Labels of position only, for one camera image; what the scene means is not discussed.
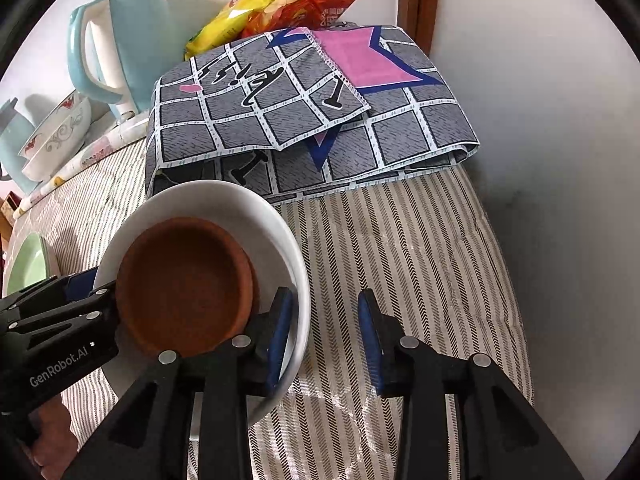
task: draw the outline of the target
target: white ceramic bowl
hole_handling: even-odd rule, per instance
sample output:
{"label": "white ceramic bowl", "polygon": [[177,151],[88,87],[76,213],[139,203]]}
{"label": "white ceramic bowl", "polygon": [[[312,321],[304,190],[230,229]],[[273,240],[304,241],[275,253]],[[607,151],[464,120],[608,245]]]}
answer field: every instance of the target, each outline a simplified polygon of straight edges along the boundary
{"label": "white ceramic bowl", "polygon": [[[78,148],[82,145],[84,135],[91,123],[91,103],[87,97],[82,97],[71,110],[66,111],[67,115],[62,124],[47,138],[44,138],[44,134],[31,137],[31,139],[35,139],[35,146],[38,142],[41,144],[39,149],[31,155],[24,168],[22,168],[22,172],[34,182],[48,180],[55,171],[59,170],[76,154]],[[44,123],[38,127],[36,133],[43,125]]]}
{"label": "white ceramic bowl", "polygon": [[[270,397],[247,404],[249,425],[253,425],[269,413],[289,389],[305,354],[311,320],[305,261],[286,222],[265,199],[229,182],[197,180],[173,186],[151,197],[124,221],[102,257],[94,287],[116,279],[122,258],[142,232],[158,222],[178,216],[215,222],[242,245],[258,279],[261,312],[270,309],[279,286],[288,286],[298,299],[289,328],[280,381]],[[170,264],[171,258],[171,254],[167,254],[166,260],[158,262],[158,265]],[[102,371],[115,393],[122,396],[152,360],[136,347],[122,323],[116,330],[116,342],[118,355],[104,364]],[[193,427],[191,436],[197,438]]]}
{"label": "white ceramic bowl", "polygon": [[44,142],[68,119],[70,111],[78,106],[81,100],[82,96],[78,90],[74,90],[66,96],[39,124],[33,135],[31,135],[29,140],[24,143],[24,146],[21,147],[18,155],[23,156],[27,160],[31,160],[31,157],[37,153]]}

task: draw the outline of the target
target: green plate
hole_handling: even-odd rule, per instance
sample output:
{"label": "green plate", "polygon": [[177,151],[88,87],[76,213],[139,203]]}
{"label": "green plate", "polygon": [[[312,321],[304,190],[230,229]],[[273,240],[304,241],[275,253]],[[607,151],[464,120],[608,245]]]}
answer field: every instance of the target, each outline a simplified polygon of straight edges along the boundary
{"label": "green plate", "polygon": [[6,285],[7,295],[49,277],[50,269],[46,251],[44,240],[39,234],[31,233],[24,239],[9,274]]}

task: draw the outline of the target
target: light blue kettle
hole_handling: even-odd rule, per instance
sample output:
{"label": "light blue kettle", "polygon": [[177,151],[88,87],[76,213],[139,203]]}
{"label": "light blue kettle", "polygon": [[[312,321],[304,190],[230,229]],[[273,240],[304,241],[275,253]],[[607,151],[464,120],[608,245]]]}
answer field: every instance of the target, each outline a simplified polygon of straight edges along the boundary
{"label": "light blue kettle", "polygon": [[[95,52],[86,51],[91,24]],[[67,63],[74,86],[117,118],[150,107],[155,81],[180,63],[184,38],[166,0],[95,0],[71,13]],[[95,56],[96,76],[87,59]]]}
{"label": "light blue kettle", "polygon": [[0,180],[13,180],[25,194],[29,194],[38,183],[29,180],[22,172],[27,160],[19,152],[31,137],[34,127],[15,109],[17,102],[14,97],[0,107],[0,160],[9,174],[7,177],[0,170]]}

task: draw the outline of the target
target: striped bed sheet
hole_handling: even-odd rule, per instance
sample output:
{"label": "striped bed sheet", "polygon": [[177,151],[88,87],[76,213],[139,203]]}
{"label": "striped bed sheet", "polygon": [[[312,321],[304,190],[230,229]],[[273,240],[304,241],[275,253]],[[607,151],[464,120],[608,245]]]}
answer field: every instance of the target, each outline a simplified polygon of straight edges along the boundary
{"label": "striped bed sheet", "polygon": [[[141,140],[105,158],[21,217],[5,272],[31,232],[45,237],[62,273],[97,266],[120,224],[144,200],[144,148]],[[509,275],[462,168],[276,209],[306,261],[311,332],[286,396],[249,429],[254,478],[393,478],[402,403],[376,397],[366,373],[356,298],[367,286],[407,334],[455,357],[486,352],[533,402]],[[72,414],[72,431],[84,444],[117,397],[98,369],[66,390],[63,402]],[[447,406],[450,474],[458,478],[452,399]],[[194,443],[190,479],[197,477],[198,452]]]}

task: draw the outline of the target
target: snack bag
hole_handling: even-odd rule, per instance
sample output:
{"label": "snack bag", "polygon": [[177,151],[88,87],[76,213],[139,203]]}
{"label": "snack bag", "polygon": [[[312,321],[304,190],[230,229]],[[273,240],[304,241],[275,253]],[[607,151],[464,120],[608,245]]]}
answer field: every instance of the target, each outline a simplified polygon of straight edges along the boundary
{"label": "snack bag", "polygon": [[218,15],[189,40],[184,59],[234,40],[246,25],[252,11],[263,10],[273,0],[231,0]]}
{"label": "snack bag", "polygon": [[288,27],[328,27],[355,0],[274,0],[264,10],[254,12],[241,37]]}

